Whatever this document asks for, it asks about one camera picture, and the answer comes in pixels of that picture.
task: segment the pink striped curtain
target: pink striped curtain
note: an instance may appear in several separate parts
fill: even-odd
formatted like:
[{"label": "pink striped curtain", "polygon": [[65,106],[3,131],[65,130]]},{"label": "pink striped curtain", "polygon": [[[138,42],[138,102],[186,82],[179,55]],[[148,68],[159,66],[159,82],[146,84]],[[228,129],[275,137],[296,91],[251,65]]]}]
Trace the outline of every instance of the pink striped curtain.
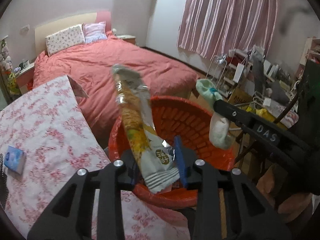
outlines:
[{"label": "pink striped curtain", "polygon": [[187,0],[178,47],[211,59],[229,49],[271,44],[279,0]]}]

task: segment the red bedspread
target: red bedspread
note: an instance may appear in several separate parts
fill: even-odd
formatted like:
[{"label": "red bedspread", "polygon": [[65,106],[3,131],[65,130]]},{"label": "red bedspread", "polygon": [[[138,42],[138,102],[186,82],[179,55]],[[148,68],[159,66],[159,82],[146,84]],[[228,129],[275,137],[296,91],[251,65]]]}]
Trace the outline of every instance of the red bedspread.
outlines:
[{"label": "red bedspread", "polygon": [[76,80],[89,95],[78,98],[82,113],[97,141],[106,147],[119,114],[110,73],[110,67],[118,63],[139,72],[151,95],[191,90],[198,79],[186,65],[111,35],[108,40],[77,45],[51,57],[42,52],[36,59],[34,88],[64,74]]}]

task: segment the blue tissue pack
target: blue tissue pack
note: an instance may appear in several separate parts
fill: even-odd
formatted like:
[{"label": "blue tissue pack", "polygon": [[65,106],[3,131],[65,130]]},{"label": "blue tissue pack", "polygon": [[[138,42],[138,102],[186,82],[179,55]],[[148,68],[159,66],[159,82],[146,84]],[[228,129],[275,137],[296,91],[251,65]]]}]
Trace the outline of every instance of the blue tissue pack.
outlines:
[{"label": "blue tissue pack", "polygon": [[11,146],[8,147],[8,150],[4,155],[4,165],[7,168],[21,175],[25,162],[26,155],[22,150]]}]

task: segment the light switch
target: light switch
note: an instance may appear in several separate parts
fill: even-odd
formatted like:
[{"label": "light switch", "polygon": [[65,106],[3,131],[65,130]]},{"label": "light switch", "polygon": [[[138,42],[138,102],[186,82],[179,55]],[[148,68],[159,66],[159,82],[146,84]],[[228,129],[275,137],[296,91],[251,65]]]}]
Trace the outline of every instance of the light switch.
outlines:
[{"label": "light switch", "polygon": [[27,33],[30,30],[30,25],[26,25],[20,29],[21,33]]}]

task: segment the floral pillow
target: floral pillow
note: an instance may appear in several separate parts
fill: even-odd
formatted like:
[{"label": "floral pillow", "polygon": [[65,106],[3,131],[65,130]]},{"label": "floral pillow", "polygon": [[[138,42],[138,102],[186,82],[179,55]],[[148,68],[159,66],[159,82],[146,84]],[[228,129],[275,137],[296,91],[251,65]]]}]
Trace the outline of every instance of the floral pillow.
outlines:
[{"label": "floral pillow", "polygon": [[45,38],[49,57],[61,50],[83,43],[85,43],[85,39],[81,24],[66,28]]},{"label": "floral pillow", "polygon": [[106,40],[106,22],[83,24],[85,43]]}]

